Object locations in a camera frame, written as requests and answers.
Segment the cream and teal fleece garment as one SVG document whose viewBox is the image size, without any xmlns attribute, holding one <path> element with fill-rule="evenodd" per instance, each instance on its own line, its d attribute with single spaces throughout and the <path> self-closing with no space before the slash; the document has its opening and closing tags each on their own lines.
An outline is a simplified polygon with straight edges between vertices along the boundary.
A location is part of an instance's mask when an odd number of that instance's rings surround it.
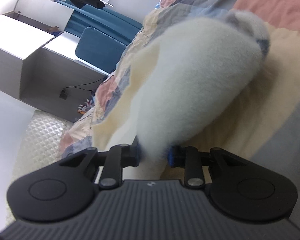
<svg viewBox="0 0 300 240">
<path fill-rule="evenodd" d="M 130 83 L 108 115 L 130 120 L 141 161 L 123 170 L 124 179 L 157 180 L 168 150 L 211 124 L 261 70 L 270 47 L 266 24 L 248 11 L 232 10 L 222 20 L 197 17 L 169 27 L 140 51 L 136 61 L 157 52 L 148 77 Z"/>
</svg>

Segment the grey bed sheet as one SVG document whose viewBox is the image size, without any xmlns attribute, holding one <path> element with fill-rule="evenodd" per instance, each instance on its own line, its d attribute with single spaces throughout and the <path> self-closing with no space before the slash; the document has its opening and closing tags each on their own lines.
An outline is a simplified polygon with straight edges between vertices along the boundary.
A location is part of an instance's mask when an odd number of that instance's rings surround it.
<svg viewBox="0 0 300 240">
<path fill-rule="evenodd" d="M 300 103 L 281 128 L 251 158 L 289 178 L 298 190 L 290 220 L 300 228 Z"/>
</svg>

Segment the patchwork pastel bed quilt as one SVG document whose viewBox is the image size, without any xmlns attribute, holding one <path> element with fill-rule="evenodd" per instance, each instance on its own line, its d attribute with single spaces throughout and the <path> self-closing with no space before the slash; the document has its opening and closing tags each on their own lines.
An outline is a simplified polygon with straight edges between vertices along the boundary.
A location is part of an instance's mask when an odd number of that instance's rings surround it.
<svg viewBox="0 0 300 240">
<path fill-rule="evenodd" d="M 260 75 L 210 126 L 189 141 L 201 151 L 221 147 L 250 159 L 281 128 L 300 103 L 300 0 L 161 0 L 124 51 L 116 71 L 98 88 L 95 106 L 65 133 L 64 157 L 102 141 L 98 124 L 129 83 L 132 58 L 168 27 L 193 17 L 221 17 L 231 9 L 255 13 L 266 23 L 270 51 Z"/>
</svg>

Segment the grey open desk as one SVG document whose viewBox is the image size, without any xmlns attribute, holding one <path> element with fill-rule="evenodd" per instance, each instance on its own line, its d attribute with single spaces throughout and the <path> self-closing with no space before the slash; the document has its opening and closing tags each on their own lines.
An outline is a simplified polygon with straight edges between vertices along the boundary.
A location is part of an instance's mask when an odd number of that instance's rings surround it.
<svg viewBox="0 0 300 240">
<path fill-rule="evenodd" d="M 23 102 L 70 122 L 81 117 L 78 106 L 91 92 L 69 89 L 67 99 L 63 100 L 59 98 L 61 90 L 102 79 L 108 74 L 75 55 L 78 42 L 79 37 L 64 32 L 39 49 L 32 78 L 20 95 Z M 95 90 L 101 82 L 85 88 Z"/>
</svg>

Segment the quilted white mattress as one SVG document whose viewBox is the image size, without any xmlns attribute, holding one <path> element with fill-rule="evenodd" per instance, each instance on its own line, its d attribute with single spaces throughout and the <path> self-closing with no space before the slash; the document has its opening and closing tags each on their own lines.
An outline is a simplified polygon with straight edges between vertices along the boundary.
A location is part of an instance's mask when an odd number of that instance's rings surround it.
<svg viewBox="0 0 300 240">
<path fill-rule="evenodd" d="M 40 110 L 34 114 L 21 141 L 11 182 L 61 159 L 60 142 L 73 123 Z"/>
</svg>

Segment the colourful small items under desk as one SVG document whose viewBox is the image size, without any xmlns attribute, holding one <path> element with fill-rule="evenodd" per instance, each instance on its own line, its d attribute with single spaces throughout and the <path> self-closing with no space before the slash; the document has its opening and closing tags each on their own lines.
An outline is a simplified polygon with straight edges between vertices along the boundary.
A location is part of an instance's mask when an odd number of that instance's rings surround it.
<svg viewBox="0 0 300 240">
<path fill-rule="evenodd" d="M 91 92 L 91 95 L 89 98 L 87 98 L 82 104 L 78 106 L 78 113 L 81 115 L 84 115 L 87 113 L 89 110 L 91 110 L 95 106 L 95 99 L 96 99 L 96 91 L 93 90 Z"/>
</svg>

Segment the blue chair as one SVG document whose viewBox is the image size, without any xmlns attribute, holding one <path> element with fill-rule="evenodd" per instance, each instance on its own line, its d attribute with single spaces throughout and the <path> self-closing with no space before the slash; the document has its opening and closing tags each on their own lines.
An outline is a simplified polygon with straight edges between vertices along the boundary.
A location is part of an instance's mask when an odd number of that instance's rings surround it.
<svg viewBox="0 0 300 240">
<path fill-rule="evenodd" d="M 80 37 L 75 55 L 110 74 L 115 70 L 125 49 L 126 45 L 122 42 L 88 27 L 84 29 Z"/>
</svg>

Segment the white cabinet block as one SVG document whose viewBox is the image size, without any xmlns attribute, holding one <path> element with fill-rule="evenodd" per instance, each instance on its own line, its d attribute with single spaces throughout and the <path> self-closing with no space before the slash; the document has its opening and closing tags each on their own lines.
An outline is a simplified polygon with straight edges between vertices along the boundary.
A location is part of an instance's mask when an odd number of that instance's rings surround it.
<svg viewBox="0 0 300 240">
<path fill-rule="evenodd" d="M 53 35 L 0 15 L 0 91 L 16 99 L 29 84 L 38 50 Z"/>
</svg>

